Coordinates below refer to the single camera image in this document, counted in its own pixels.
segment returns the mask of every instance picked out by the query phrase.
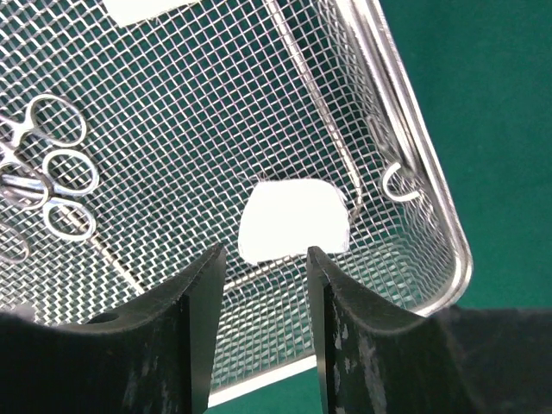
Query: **white paper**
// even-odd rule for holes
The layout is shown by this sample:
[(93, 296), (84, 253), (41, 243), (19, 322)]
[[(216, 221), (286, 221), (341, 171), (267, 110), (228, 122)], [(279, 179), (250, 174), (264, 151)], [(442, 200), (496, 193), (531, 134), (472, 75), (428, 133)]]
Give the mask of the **white paper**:
[(121, 27), (195, 3), (198, 0), (103, 0), (107, 12)]
[(348, 251), (349, 222), (343, 193), (319, 179), (263, 181), (241, 216), (238, 249), (248, 263), (306, 254)]

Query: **wire mesh basket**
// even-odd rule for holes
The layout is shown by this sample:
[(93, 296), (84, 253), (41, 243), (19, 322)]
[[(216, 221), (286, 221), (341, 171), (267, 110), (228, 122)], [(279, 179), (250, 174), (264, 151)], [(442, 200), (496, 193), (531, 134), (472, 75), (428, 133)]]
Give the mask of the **wire mesh basket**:
[[(97, 0), (4, 0), (0, 16), (0, 110), (17, 118), (37, 94), (66, 97), (101, 174), (81, 198), (97, 219), (89, 241), (62, 241), (36, 210), (0, 200), (32, 249), (0, 263), (3, 307), (85, 322), (223, 242), (213, 391), (274, 376), (313, 347), (304, 257), (253, 267), (237, 253), (259, 177), (339, 187), (351, 249), (335, 260), (393, 303), (428, 315), (465, 289), (471, 255), (374, 1), (203, 0), (127, 28)], [(48, 149), (28, 140), (21, 156), (40, 168)], [(60, 162), (60, 179), (82, 184), (81, 167)]]

